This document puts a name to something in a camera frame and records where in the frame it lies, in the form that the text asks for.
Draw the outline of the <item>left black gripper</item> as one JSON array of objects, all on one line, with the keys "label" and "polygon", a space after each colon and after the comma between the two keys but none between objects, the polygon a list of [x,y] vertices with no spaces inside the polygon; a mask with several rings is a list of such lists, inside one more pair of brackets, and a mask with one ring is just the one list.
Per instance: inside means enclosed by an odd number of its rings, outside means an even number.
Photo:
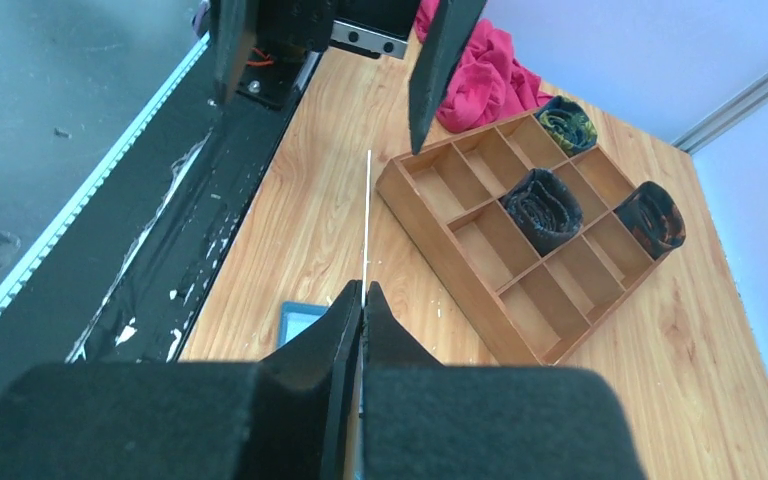
[{"label": "left black gripper", "polygon": [[[424,146],[485,5],[468,0],[436,3],[409,79],[414,155]],[[334,47],[372,59],[402,59],[419,7],[412,0],[212,1],[215,102],[224,105],[233,97],[252,51],[276,57],[284,49],[297,56]]]}]

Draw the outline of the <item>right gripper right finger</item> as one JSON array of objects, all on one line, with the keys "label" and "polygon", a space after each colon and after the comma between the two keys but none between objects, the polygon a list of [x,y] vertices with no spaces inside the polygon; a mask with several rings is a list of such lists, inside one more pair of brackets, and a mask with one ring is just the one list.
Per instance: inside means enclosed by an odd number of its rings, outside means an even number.
[{"label": "right gripper right finger", "polygon": [[593,371],[446,366],[372,283],[364,307],[368,479],[642,479],[623,407]]}]

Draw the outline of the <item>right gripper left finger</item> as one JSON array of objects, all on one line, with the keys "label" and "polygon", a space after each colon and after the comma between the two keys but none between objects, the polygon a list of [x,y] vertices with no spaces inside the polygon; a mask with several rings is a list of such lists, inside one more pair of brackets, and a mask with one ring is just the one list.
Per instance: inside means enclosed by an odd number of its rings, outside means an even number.
[{"label": "right gripper left finger", "polygon": [[0,479],[344,477],[361,297],[257,362],[28,370],[0,395]]}]

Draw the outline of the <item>blue leather card holder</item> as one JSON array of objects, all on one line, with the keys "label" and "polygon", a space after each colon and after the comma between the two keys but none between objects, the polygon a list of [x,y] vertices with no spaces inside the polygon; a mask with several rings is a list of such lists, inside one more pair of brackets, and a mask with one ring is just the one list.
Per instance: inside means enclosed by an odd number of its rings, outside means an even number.
[{"label": "blue leather card holder", "polygon": [[281,348],[291,341],[299,333],[321,318],[327,310],[328,308],[322,305],[291,301],[284,302],[280,309],[280,322],[276,347]]}]

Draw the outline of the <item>gold credit card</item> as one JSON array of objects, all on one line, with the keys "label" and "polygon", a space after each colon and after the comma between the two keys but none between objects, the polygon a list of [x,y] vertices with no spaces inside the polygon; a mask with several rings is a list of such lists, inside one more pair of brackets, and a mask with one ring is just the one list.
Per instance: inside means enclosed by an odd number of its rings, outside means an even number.
[{"label": "gold credit card", "polygon": [[368,292],[368,268],[369,268],[369,232],[371,213],[371,180],[372,180],[372,150],[367,149],[365,161],[364,180],[364,218],[363,218],[363,244],[362,244],[362,289],[361,306],[365,309]]}]

